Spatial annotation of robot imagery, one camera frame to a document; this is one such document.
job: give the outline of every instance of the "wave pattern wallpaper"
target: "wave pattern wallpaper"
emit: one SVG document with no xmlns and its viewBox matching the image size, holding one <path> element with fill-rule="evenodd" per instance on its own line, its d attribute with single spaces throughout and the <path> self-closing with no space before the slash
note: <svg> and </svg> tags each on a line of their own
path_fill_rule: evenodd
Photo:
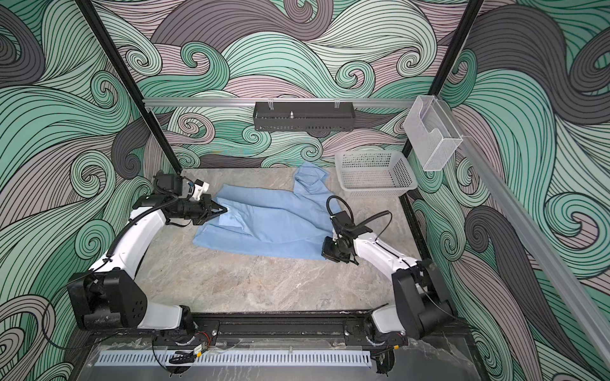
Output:
<svg viewBox="0 0 610 381">
<path fill-rule="evenodd" d="M 125 132 L 143 127 L 72 0 L 0 4 L 0 379 L 67 379 L 76 324 L 62 287 L 125 225 L 167 166 L 150 138 L 119 174 Z"/>
<path fill-rule="evenodd" d="M 428 92 L 466 3 L 95 0 L 145 97 L 199 98 L 414 98 Z M 338 151 L 402 149 L 408 110 L 360 109 L 355 131 L 312 135 L 255 131 L 252 108 L 155 112 L 184 167 L 244 168 L 332 166 Z M 141 143 L 126 142 L 124 157 Z"/>
<path fill-rule="evenodd" d="M 442 97 L 610 318 L 610 2 L 519 0 L 477 17 Z M 409 192 L 492 380 L 610 371 L 457 151 Z"/>
</svg>

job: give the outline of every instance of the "gray stone surface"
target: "gray stone surface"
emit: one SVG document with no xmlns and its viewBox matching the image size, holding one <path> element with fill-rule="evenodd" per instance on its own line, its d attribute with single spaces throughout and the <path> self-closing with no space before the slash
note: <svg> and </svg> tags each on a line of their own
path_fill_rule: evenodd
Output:
<svg viewBox="0 0 610 381">
<path fill-rule="evenodd" d="M 292 190 L 296 168 L 190 169 L 210 183 Z M 326 186 L 343 197 L 334 168 Z M 356 222 L 382 210 L 393 214 L 382 240 L 411 257 L 417 247 L 398 198 L 350 199 Z M 368 226 L 380 232 L 387 217 Z M 136 277 L 150 301 L 184 304 L 194 312 L 335 310 L 373 308 L 393 301 L 392 284 L 375 267 L 327 260 L 256 257 L 193 245 L 198 227 L 166 226 L 152 241 Z"/>
</svg>

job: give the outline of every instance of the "wallpaper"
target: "wallpaper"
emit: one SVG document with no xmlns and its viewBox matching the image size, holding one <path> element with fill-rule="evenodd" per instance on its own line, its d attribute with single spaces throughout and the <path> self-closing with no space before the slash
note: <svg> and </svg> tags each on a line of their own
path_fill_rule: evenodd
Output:
<svg viewBox="0 0 610 381">
<path fill-rule="evenodd" d="M 199 98 L 415 98 L 428 92 L 466 3 L 95 0 L 145 97 Z M 155 112 L 184 167 L 244 168 L 333 166 L 339 151 L 402 149 L 408 110 L 364 108 L 353 132 L 311 134 L 255 131 L 252 108 Z"/>
<path fill-rule="evenodd" d="M 522 0 L 477 17 L 442 97 L 610 318 L 610 2 Z M 492 380 L 610 371 L 458 150 L 409 192 Z"/>
<path fill-rule="evenodd" d="M 131 205 L 167 166 L 159 145 L 126 154 L 142 130 L 135 105 L 72 0 L 0 4 L 0 379 L 62 380 L 83 344 L 68 296 L 125 225 Z"/>
</svg>

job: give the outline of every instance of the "gray laundry basket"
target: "gray laundry basket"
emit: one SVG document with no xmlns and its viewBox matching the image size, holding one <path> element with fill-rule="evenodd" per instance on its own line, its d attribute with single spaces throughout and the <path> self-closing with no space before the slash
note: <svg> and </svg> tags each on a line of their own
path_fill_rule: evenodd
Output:
<svg viewBox="0 0 610 381">
<path fill-rule="evenodd" d="M 346 151 L 335 154 L 339 185 L 348 197 L 398 197 L 417 188 L 400 151 Z"/>
</svg>

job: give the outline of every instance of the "folded fabric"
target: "folded fabric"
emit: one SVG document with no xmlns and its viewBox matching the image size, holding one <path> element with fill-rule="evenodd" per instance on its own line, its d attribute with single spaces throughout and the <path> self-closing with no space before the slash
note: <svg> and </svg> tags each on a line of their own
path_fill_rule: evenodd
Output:
<svg viewBox="0 0 610 381">
<path fill-rule="evenodd" d="M 201 226 L 193 244 L 238 254 L 324 259 L 322 244 L 332 236 L 327 176 L 305 162 L 295 173 L 292 192 L 223 185 L 217 202 L 228 211 Z M 334 199 L 331 210 L 340 211 Z"/>
</svg>

